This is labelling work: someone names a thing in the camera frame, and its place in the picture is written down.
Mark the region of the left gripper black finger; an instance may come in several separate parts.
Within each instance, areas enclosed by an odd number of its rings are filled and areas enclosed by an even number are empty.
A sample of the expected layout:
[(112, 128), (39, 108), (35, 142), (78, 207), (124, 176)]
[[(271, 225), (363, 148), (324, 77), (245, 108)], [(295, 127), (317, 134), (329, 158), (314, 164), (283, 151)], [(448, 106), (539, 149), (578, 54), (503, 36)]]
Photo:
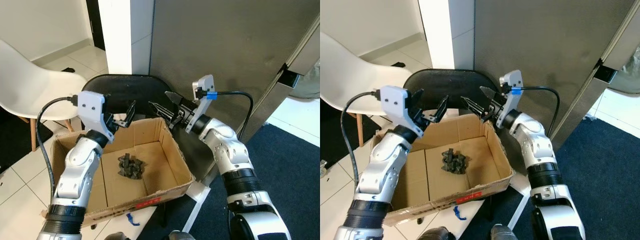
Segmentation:
[(449, 99), (450, 99), (449, 96), (445, 96), (444, 98), (441, 99), (436, 112), (433, 114), (433, 123), (440, 122), (441, 119), (444, 117), (447, 111), (447, 105), (448, 105)]
[(130, 105), (128, 106), (128, 109), (126, 110), (126, 114), (125, 114), (125, 119), (124, 119), (124, 126), (128, 127), (131, 125), (133, 118), (135, 116), (135, 105), (137, 104), (136, 100), (133, 100)]
[(422, 104), (422, 96), (423, 96), (424, 93), (425, 93), (425, 90), (418, 89), (413, 94), (411, 94), (411, 96), (409, 98), (409, 109), (410, 110), (415, 110), (415, 109), (424, 110), (425, 109), (423, 107), (423, 104)]

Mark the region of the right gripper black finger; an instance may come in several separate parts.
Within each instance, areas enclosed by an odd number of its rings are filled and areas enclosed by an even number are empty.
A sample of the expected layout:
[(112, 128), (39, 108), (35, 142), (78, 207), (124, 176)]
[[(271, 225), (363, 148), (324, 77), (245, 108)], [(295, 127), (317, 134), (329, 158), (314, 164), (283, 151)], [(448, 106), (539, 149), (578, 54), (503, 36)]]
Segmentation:
[(171, 122), (174, 119), (175, 114), (166, 107), (156, 102), (149, 102), (148, 104), (150, 105), (154, 114), (156, 114), (158, 117), (163, 118), (167, 122)]
[(165, 96), (176, 106), (176, 108), (182, 108), (185, 106), (185, 98), (173, 91), (165, 91)]
[(473, 114), (477, 115), (478, 117), (486, 116), (487, 113), (485, 111), (486, 110), (485, 107), (474, 102), (468, 97), (461, 96), (461, 99), (462, 99), (462, 102), (464, 102), (464, 104), (466, 105), (467, 109), (470, 110)]
[(480, 86), (480, 91), (492, 102), (492, 103), (500, 103), (500, 94), (495, 92), (491, 87)]

